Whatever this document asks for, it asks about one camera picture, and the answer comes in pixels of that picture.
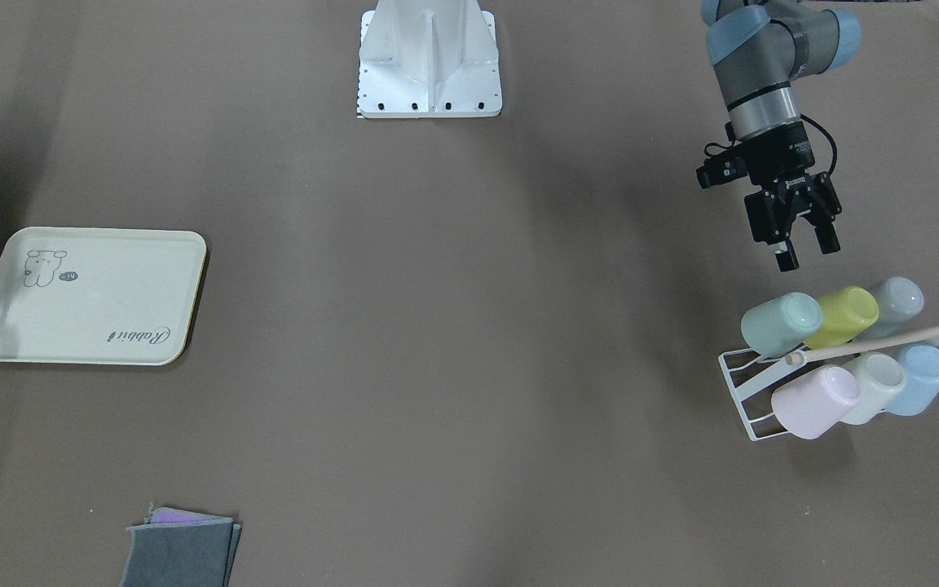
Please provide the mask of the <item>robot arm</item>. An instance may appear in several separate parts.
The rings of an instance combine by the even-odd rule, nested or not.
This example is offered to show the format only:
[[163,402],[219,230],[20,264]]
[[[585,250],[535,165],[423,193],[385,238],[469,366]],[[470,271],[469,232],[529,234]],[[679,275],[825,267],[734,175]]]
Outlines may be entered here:
[[863,38],[849,10],[812,10],[800,1],[704,1],[709,63],[728,113],[727,144],[710,143],[696,177],[703,189],[747,178],[752,238],[772,250],[779,271],[798,260],[791,241],[802,217],[820,252],[838,252],[835,217],[842,211],[831,171],[813,172],[802,114],[792,89],[799,77],[847,64]]

